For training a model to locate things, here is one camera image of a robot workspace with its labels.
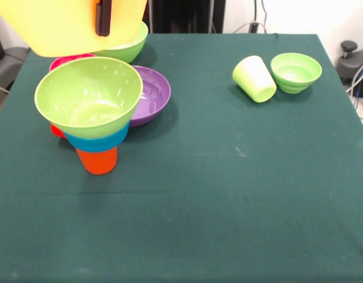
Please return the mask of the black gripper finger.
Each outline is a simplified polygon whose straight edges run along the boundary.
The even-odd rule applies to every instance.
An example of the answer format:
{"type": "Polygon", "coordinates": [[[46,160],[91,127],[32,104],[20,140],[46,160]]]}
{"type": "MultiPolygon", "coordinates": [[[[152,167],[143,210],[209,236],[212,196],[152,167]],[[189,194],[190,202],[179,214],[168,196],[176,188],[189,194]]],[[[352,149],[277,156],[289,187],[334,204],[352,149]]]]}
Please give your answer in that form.
{"type": "Polygon", "coordinates": [[[111,0],[99,0],[95,5],[95,33],[100,37],[110,34],[111,0]]]}

